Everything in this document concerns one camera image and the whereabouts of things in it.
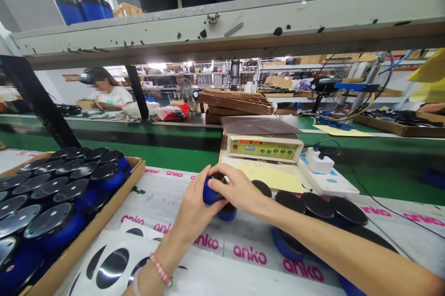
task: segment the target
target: green workbench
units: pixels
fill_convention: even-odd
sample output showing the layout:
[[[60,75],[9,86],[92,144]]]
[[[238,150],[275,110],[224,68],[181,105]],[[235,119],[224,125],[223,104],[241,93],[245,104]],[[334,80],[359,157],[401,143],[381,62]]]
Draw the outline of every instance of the green workbench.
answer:
[[[313,119],[290,117],[299,129],[312,130]],[[199,172],[218,162],[221,128],[126,124],[67,119],[83,146],[107,146],[127,156],[146,160],[148,166]],[[370,133],[379,130],[357,125]],[[322,133],[299,134],[305,146],[331,138],[343,148],[334,156],[335,168],[362,194],[363,186],[377,197],[445,206],[445,191],[418,181],[432,163],[445,160],[445,141],[390,137],[329,137]],[[0,116],[0,140],[9,148],[51,151],[56,142],[35,117]]]

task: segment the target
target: metal shelf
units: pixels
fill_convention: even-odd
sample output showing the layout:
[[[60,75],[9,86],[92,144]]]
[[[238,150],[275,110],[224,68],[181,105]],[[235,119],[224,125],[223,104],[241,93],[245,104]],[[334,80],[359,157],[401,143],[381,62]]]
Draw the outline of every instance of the metal shelf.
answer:
[[[34,70],[439,48],[441,1],[410,0],[413,8],[406,0],[236,0],[11,33],[6,42]]]

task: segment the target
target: black cable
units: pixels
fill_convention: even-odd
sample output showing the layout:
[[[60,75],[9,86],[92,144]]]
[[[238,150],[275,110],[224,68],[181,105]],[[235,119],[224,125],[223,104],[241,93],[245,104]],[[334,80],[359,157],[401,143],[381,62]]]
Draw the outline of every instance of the black cable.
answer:
[[[424,227],[423,225],[421,225],[421,224],[419,224],[419,223],[416,223],[416,222],[414,222],[413,220],[410,220],[409,218],[407,218],[407,217],[405,217],[405,216],[403,216],[403,215],[400,215],[399,213],[395,212],[394,210],[389,209],[388,207],[384,206],[382,203],[380,203],[379,201],[377,201],[377,200],[374,198],[374,196],[372,196],[372,195],[369,193],[369,191],[366,189],[366,187],[365,187],[365,186],[360,182],[360,180],[358,179],[357,174],[356,174],[356,171],[355,171],[355,169],[354,169],[354,163],[353,163],[353,162],[351,163],[351,170],[352,170],[352,173],[354,174],[354,176],[355,176],[355,178],[356,178],[358,184],[359,184],[360,186],[362,186],[362,188],[365,190],[366,194],[368,194],[369,197],[372,198],[377,204],[381,205],[381,206],[382,206],[383,208],[385,208],[386,210],[389,210],[390,212],[392,212],[392,213],[394,213],[394,214],[396,214],[396,215],[399,215],[400,217],[403,217],[404,219],[409,220],[410,222],[413,222],[414,224],[416,224],[416,225],[418,225],[418,226],[424,228],[425,230],[428,230],[429,232],[434,233],[436,236],[439,236],[439,237],[441,237],[442,239],[445,239],[444,236],[441,236],[441,235],[439,235],[438,233],[434,232],[433,230],[428,229],[427,227]]]

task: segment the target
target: black round cap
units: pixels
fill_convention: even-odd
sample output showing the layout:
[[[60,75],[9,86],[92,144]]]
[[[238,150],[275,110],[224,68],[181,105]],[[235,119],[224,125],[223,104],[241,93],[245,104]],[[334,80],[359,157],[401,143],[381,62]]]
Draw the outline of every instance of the black round cap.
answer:
[[[305,213],[305,205],[295,194],[291,192],[278,191],[277,195],[275,196],[275,201],[286,208],[292,209],[299,213]]]
[[[43,166],[44,164],[48,163],[50,160],[49,158],[44,159],[38,159],[36,161],[30,162],[29,164],[24,165],[20,170],[17,171],[17,174],[23,173],[23,172],[33,172],[36,169],[38,169],[40,166]]]
[[[321,219],[331,219],[334,217],[334,209],[329,202],[315,193],[306,192],[301,195],[301,200],[306,207],[306,213]]]
[[[55,193],[58,193],[68,183],[68,177],[60,177],[50,180],[43,184],[39,189],[35,190],[31,194],[32,200],[45,199]]]
[[[113,150],[110,152],[107,152],[104,154],[100,159],[99,162],[101,164],[107,164],[107,163],[117,163],[119,160],[121,160],[124,157],[124,154],[120,150]]]
[[[32,176],[31,172],[25,172],[25,173],[20,173],[18,175],[15,175],[15,176],[3,181],[2,183],[0,183],[0,191],[13,189],[17,186],[20,186],[23,182],[28,180],[31,176]]]
[[[105,164],[100,166],[97,170],[95,170],[90,176],[91,181],[107,181],[113,178],[119,172],[119,166],[115,163]]]
[[[86,153],[83,157],[85,161],[99,161],[100,157],[108,152],[107,148],[97,148]]]
[[[0,221],[0,239],[21,232],[41,212],[41,205],[27,206]]]
[[[20,195],[0,204],[0,220],[20,210],[28,202],[27,195]]]
[[[338,215],[355,225],[363,226],[368,223],[365,213],[348,199],[332,196],[329,198],[329,204]]]
[[[72,151],[75,151],[75,149],[76,148],[74,148],[74,147],[70,147],[70,148],[63,148],[62,150],[58,150],[51,155],[50,160],[65,159],[66,155]]]
[[[18,245],[19,239],[14,236],[0,240],[0,273],[14,260]]]
[[[55,170],[57,170],[59,167],[61,167],[64,163],[66,163],[65,159],[57,159],[54,161],[50,161],[49,163],[46,163],[46,164],[40,166],[38,169],[36,169],[34,171],[34,175],[52,173]]]
[[[71,151],[66,155],[66,160],[72,160],[75,158],[83,158],[91,148],[78,148],[77,150]]]
[[[77,200],[88,191],[88,184],[88,179],[73,181],[60,189],[59,192],[54,195],[53,201],[55,203],[64,203]]]
[[[264,194],[264,196],[272,197],[272,191],[264,182],[259,180],[252,180],[252,183],[260,190],[260,192]]]
[[[76,215],[76,208],[72,203],[62,203],[38,216],[26,228],[25,239],[38,239],[63,229]]]
[[[68,161],[68,162],[64,163],[61,167],[59,167],[54,172],[54,174],[62,175],[62,176],[69,176],[71,174],[71,172],[73,172],[79,166],[83,165],[83,163],[84,163],[84,160],[81,158]]]
[[[35,191],[37,188],[40,188],[44,183],[46,183],[50,178],[50,174],[42,174],[34,178],[30,178],[21,185],[15,187],[13,190],[13,195],[21,195]]]
[[[350,232],[355,234],[356,236],[365,238],[369,241],[372,241],[373,243],[386,247],[388,250],[398,253],[398,251],[389,242],[387,242],[385,239],[383,239],[377,233],[371,231],[370,229],[367,229],[363,226],[354,226],[350,230]]]
[[[90,176],[97,168],[99,163],[96,161],[90,161],[89,163],[83,164],[82,166],[76,168],[73,173],[71,173],[71,180],[78,180]]]

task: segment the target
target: woman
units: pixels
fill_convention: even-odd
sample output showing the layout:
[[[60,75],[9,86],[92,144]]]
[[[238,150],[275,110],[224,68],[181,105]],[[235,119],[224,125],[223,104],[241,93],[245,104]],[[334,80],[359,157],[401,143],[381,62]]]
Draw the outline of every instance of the woman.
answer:
[[[208,165],[185,191],[173,228],[148,263],[139,270],[123,296],[159,296],[187,249],[228,202],[203,203],[206,176],[221,172],[230,183],[209,180],[238,209],[291,234],[366,295],[443,295],[445,284],[427,269],[352,233],[290,210],[264,196],[240,170],[226,164]]]
[[[123,106],[131,104],[131,94],[113,78],[103,67],[87,68],[84,74],[92,76],[93,86],[96,89],[95,102],[103,110],[122,110]]]

